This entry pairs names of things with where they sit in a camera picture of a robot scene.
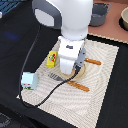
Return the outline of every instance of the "cloth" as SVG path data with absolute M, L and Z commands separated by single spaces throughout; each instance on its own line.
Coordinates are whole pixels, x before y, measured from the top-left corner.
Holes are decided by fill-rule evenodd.
M 58 41 L 52 51 L 58 51 L 59 45 Z M 86 40 L 85 49 L 87 58 L 100 60 L 102 63 L 100 66 L 86 63 L 86 76 L 77 82 L 89 87 L 90 91 L 84 92 L 65 83 L 39 108 L 78 128 L 95 128 L 118 47 Z M 46 61 L 47 57 L 37 69 L 37 89 L 22 91 L 23 98 L 29 104 L 41 102 L 60 83 L 48 77 L 51 72 L 61 76 L 59 57 L 54 68 L 48 68 Z

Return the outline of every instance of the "wire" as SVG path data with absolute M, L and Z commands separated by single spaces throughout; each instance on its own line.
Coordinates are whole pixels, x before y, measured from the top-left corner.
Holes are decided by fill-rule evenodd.
M 19 97 L 20 97 L 20 101 L 21 101 L 22 104 L 23 104 L 25 107 L 27 107 L 27 108 L 37 108 L 38 106 L 40 106 L 41 104 L 43 104 L 43 103 L 51 96 L 51 94 L 52 94 L 60 85 L 62 85 L 62 84 L 64 84 L 64 83 L 70 81 L 71 79 L 73 79 L 73 78 L 78 74 L 78 72 L 79 72 L 80 69 L 81 69 L 81 67 L 79 67 L 79 66 L 76 65 L 76 67 L 75 67 L 75 68 L 76 68 L 76 69 L 75 69 L 75 74 L 74 74 L 71 78 L 69 78 L 69 79 L 67 79 L 67 80 L 64 80 L 63 82 L 61 82 L 60 84 L 58 84 L 58 85 L 49 93 L 49 95 L 48 95 L 41 103 L 39 103 L 39 104 L 37 104 L 37 105 L 35 105 L 35 106 L 34 106 L 34 105 L 27 105 L 27 104 L 23 101 L 23 98 L 22 98 L 22 95 L 21 95 L 21 79 L 22 79 L 23 70 L 24 70 L 24 67 L 25 67 L 25 65 L 26 65 L 26 62 L 27 62 L 27 60 L 28 60 L 28 57 L 29 57 L 29 55 L 30 55 L 30 53 L 31 53 L 31 51 L 32 51 L 32 49 L 33 49 L 33 47 L 34 47 L 34 45 L 36 44 L 36 42 L 38 41 L 38 38 L 39 38 L 39 36 L 40 36 L 40 31 L 41 31 L 41 24 L 39 25 L 39 30 L 38 30 L 38 32 L 37 32 L 37 36 L 36 36 L 36 38 L 35 38 L 35 40 L 34 40 L 32 46 L 31 46 L 31 48 L 30 48 L 30 50 L 29 50 L 29 52 L 28 52 L 28 54 L 27 54 L 27 56 L 26 56 L 26 58 L 25 58 L 25 61 L 24 61 L 24 63 L 23 63 L 22 69 L 21 69 L 20 78 L 19 78 Z

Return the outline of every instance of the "black cable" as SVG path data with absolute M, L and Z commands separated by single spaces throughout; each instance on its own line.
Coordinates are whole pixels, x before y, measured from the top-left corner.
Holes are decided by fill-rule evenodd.
M 67 79 L 67 80 L 64 80 L 63 82 L 61 82 L 60 84 L 58 84 L 58 85 L 49 93 L 49 95 L 48 95 L 41 103 L 39 103 L 39 104 L 37 104 L 37 105 L 35 105 L 35 106 L 34 106 L 34 105 L 27 105 L 27 104 L 25 104 L 25 102 L 23 101 L 22 95 L 21 95 L 21 79 L 22 79 L 22 74 L 23 74 L 23 70 L 24 70 L 24 67 L 25 67 L 25 65 L 26 65 L 26 62 L 27 62 L 27 60 L 28 60 L 28 57 L 29 57 L 29 55 L 30 55 L 30 53 L 31 53 L 31 51 L 32 51 L 32 49 L 33 49 L 33 47 L 34 47 L 34 45 L 35 45 L 36 42 L 38 41 L 38 37 L 39 37 L 39 35 L 40 35 L 40 31 L 41 31 L 41 24 L 39 25 L 39 30 L 38 30 L 38 32 L 37 32 L 37 36 L 36 36 L 36 38 L 35 38 L 35 40 L 34 40 L 32 46 L 31 46 L 31 48 L 30 48 L 30 50 L 29 50 L 29 52 L 28 52 L 28 54 L 27 54 L 27 56 L 26 56 L 26 58 L 25 58 L 25 61 L 24 61 L 24 63 L 23 63 L 22 69 L 21 69 L 20 78 L 19 78 L 19 97 L 20 97 L 20 100 L 21 100 L 22 104 L 23 104 L 25 107 L 28 107 L 28 108 L 37 108 L 38 106 L 40 106 L 41 104 L 43 104 L 43 103 L 51 96 L 51 94 L 55 91 L 55 89 L 57 89 L 60 85 L 62 85 L 62 84 L 64 84 L 64 83 L 70 81 L 71 79 L 73 79 L 73 78 L 78 74 L 78 72 L 79 72 L 80 69 L 81 69 L 81 67 L 79 67 L 79 66 L 76 65 L 76 67 L 75 67 L 75 68 L 76 68 L 76 69 L 75 69 L 75 74 L 74 74 L 71 78 L 69 78 L 69 79 Z

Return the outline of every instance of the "yellow object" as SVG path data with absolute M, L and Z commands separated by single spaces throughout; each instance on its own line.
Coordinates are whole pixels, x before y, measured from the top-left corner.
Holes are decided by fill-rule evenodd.
M 46 66 L 47 67 L 55 67 L 57 52 L 56 51 L 50 51 L 47 59 Z

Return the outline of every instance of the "orange stick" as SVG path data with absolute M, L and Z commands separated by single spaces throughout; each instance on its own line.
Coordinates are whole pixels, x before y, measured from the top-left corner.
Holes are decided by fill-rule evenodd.
M 85 58 L 85 61 L 86 61 L 86 62 L 89 62 L 89 63 L 101 65 L 101 62 L 100 62 L 100 61 L 97 61 L 97 60 Z

